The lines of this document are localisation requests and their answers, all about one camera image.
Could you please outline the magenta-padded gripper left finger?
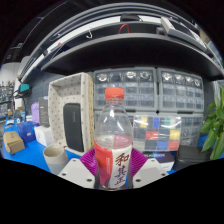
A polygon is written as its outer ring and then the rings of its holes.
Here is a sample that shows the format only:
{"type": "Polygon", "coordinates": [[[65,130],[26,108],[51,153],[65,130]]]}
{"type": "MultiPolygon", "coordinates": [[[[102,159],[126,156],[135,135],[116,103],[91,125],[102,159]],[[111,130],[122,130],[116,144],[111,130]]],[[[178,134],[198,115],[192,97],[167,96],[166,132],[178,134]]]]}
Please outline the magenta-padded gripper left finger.
{"type": "Polygon", "coordinates": [[[99,176],[95,151],[91,149],[80,159],[72,158],[58,176],[83,188],[98,189],[99,176]]]}

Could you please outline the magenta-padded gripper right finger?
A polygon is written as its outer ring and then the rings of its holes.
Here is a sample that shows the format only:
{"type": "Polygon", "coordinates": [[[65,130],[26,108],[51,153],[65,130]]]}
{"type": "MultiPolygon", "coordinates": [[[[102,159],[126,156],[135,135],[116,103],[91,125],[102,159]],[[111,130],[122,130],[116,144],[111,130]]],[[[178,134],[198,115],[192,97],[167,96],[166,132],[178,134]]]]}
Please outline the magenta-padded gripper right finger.
{"type": "Polygon", "coordinates": [[[167,175],[167,171],[155,158],[147,159],[141,152],[132,149],[128,171],[129,189],[141,188],[167,175]]]}

